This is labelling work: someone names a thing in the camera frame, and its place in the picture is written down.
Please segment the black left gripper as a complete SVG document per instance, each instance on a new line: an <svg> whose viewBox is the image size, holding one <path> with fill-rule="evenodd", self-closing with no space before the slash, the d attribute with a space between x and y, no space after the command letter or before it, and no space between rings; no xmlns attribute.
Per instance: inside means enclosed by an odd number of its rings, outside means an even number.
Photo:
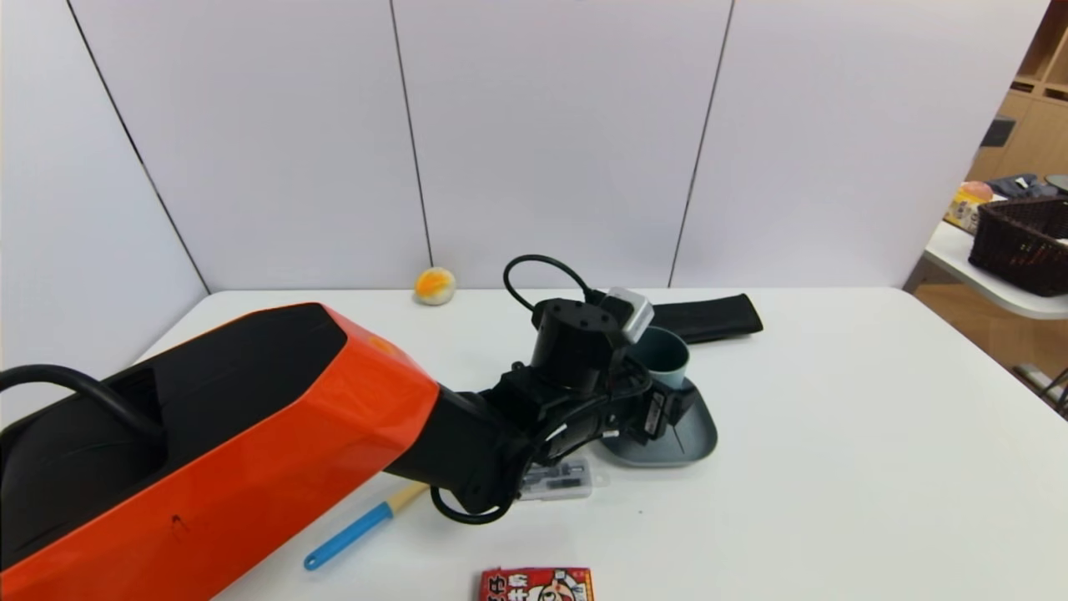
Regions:
<svg viewBox="0 0 1068 601"><path fill-rule="evenodd" d="M629 396L619 410L619 437L645 445L663 437L668 425L675 427L697 404L698 389L689 379L668 388L651 381L644 392Z"/></svg>

